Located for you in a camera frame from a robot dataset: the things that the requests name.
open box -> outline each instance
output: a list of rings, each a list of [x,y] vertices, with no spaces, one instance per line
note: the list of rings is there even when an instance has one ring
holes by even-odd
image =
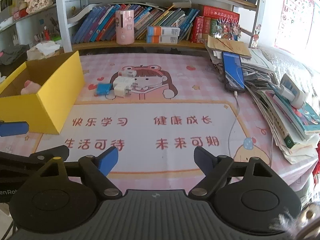
[[[26,80],[40,90],[21,95]],[[0,120],[26,121],[30,132],[59,134],[83,86],[78,51],[27,61],[0,84]]]

pink cylinder container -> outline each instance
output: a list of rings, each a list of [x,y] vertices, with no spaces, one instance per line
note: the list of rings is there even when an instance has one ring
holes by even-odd
[[[116,11],[116,38],[120,45],[134,43],[133,10]]]

logo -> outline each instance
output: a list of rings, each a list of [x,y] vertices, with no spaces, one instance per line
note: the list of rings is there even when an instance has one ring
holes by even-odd
[[[160,197],[160,194],[154,193],[154,194],[152,194],[152,196],[153,196],[154,198],[157,198],[157,197]]]
[[[17,190],[4,190],[4,191],[1,191],[0,190],[0,195],[12,195],[12,194],[15,194],[17,192]]]

pink checkered tablecloth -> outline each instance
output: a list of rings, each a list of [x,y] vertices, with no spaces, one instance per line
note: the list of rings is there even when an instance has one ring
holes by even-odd
[[[193,100],[228,101],[236,106],[233,94],[224,90],[223,84],[218,81],[216,73],[212,71],[212,63],[207,58],[171,54],[102,54],[81,56],[81,63],[86,85],[77,99],[77,105],[89,104],[90,102],[98,104],[99,101],[111,100],[106,97],[96,97],[96,85],[98,82],[109,83],[118,71],[126,66],[131,66],[133,69],[150,69],[153,67],[153,69],[158,69],[159,73],[167,72],[169,78],[167,77],[168,80],[164,84],[170,83],[176,88],[178,93],[172,98],[174,100],[187,100],[188,102]],[[132,102],[137,102],[137,97],[129,97],[125,99],[116,98],[113,103],[121,102],[121,100],[130,102],[131,98]],[[140,97],[142,102],[158,99],[161,99],[160,101],[170,100],[164,98],[162,90],[161,93],[149,92],[145,94],[143,99]],[[246,126],[250,137],[254,138],[255,145],[268,155],[272,169],[294,190],[301,189],[316,165],[317,158],[309,158],[292,165],[283,157],[282,152],[276,145],[273,145],[271,155],[271,131],[259,109],[253,103],[253,99],[249,94],[244,93],[238,95],[238,101],[240,105],[239,117]],[[0,138],[0,150],[28,156],[37,150],[37,145],[39,145],[42,136],[42,134],[28,133],[23,136]],[[184,188],[189,190],[202,177],[195,174],[194,177],[161,179],[152,176],[134,180],[116,178],[112,181],[122,191],[128,188],[154,189],[153,185],[156,185],[157,189]]]

phone screen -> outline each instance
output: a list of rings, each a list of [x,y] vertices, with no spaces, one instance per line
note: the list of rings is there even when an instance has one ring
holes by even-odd
[[[240,56],[230,52],[223,52],[222,57],[225,81],[228,82],[228,88],[235,91],[244,90],[244,79]]]

